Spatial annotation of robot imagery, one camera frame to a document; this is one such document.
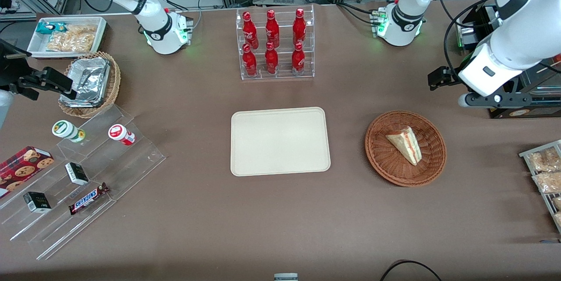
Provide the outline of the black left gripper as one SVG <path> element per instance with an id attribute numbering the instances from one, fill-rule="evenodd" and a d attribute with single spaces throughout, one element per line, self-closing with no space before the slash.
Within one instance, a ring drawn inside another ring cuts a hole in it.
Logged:
<path id="1" fill-rule="evenodd" d="M 427 75 L 427 83 L 431 91 L 438 87 L 460 85 L 459 79 L 454 68 L 440 67 L 439 73 L 429 73 Z"/>

